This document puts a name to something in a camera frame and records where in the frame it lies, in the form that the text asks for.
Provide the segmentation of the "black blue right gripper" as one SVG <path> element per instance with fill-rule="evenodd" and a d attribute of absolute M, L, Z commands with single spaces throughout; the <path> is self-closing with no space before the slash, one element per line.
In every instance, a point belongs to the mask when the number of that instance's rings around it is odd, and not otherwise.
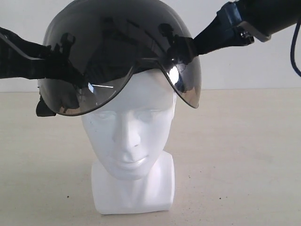
<path fill-rule="evenodd" d="M 235 0 L 225 3 L 214 20 L 193 39 L 195 57 L 227 48 L 267 42 L 301 17 L 300 0 Z"/>

